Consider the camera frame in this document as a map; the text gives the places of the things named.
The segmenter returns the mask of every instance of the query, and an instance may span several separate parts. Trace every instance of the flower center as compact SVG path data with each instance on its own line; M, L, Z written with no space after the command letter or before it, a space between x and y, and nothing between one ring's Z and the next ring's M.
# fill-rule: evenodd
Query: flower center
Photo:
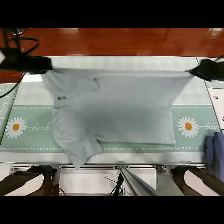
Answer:
M186 128L188 131L190 131L190 130L192 129L192 124L190 124L190 123L186 123L186 124L185 124L185 128Z
M14 124L12 126L13 131L18 131L19 130L19 124Z

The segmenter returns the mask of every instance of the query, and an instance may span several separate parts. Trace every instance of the blue cloth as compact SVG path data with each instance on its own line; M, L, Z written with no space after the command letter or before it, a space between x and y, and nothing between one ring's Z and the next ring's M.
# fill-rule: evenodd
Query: blue cloth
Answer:
M208 172L224 182L224 135L216 132L205 141Z

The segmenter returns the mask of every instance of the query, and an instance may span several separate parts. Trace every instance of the white flower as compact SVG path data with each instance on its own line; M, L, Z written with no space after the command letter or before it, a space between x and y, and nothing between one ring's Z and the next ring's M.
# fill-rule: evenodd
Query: white flower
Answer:
M186 116L182 117L179 119L177 127L178 130L182 132L182 135L185 135L185 137L194 138L199 133L199 127L194 118Z
M8 138L17 138L26 130L26 121L21 117L15 117L8 122L6 126L6 135Z

